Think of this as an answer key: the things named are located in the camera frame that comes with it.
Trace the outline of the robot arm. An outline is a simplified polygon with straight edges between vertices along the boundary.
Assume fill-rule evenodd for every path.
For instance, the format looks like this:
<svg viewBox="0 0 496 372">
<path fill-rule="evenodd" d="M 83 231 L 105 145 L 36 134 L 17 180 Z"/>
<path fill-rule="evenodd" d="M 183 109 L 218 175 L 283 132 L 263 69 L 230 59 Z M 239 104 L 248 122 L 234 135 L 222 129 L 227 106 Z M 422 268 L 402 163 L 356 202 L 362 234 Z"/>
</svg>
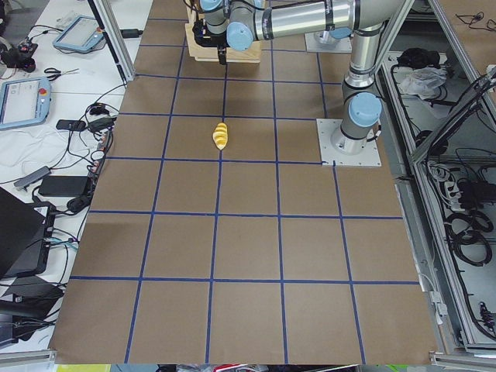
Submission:
<svg viewBox="0 0 496 372">
<path fill-rule="evenodd" d="M 385 22 L 394 25 L 402 1 L 301 1 L 264 7 L 262 1 L 186 1 L 195 15 L 192 32 L 200 47 L 217 50 L 227 63 L 227 50 L 245 52 L 261 40 L 307 33 L 353 34 L 350 67 L 344 83 L 369 88 L 379 64 L 378 48 Z"/>
</svg>

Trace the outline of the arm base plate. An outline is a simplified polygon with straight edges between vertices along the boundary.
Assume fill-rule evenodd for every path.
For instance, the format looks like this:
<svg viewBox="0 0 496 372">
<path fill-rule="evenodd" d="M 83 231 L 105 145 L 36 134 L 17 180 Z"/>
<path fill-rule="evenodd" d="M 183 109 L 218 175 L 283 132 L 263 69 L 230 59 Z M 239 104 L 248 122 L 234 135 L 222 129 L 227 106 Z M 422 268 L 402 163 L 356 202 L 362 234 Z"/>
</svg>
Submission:
<svg viewBox="0 0 496 372">
<path fill-rule="evenodd" d="M 349 139 L 341 131 L 342 119 L 317 119 L 317 134 L 322 166 L 381 167 L 374 131 L 365 139 Z"/>
<path fill-rule="evenodd" d="M 305 45 L 308 52 L 351 54 L 352 45 L 349 37 L 336 39 L 330 35 L 321 36 L 319 33 L 306 33 Z"/>
</svg>

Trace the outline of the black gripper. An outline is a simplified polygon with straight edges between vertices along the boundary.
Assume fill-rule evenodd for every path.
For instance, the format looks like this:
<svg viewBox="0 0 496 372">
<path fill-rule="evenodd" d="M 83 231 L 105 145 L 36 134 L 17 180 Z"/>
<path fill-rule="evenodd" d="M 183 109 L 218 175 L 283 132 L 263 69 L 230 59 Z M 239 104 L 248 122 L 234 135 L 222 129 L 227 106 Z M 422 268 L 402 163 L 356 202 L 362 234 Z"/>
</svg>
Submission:
<svg viewBox="0 0 496 372">
<path fill-rule="evenodd" d="M 217 49 L 217 56 L 221 65 L 227 65 L 226 48 L 229 46 L 227 42 L 226 31 L 221 33 L 213 33 L 207 27 L 204 21 L 195 21 L 193 25 L 193 34 L 195 42 L 200 47 L 211 47 Z"/>
</svg>

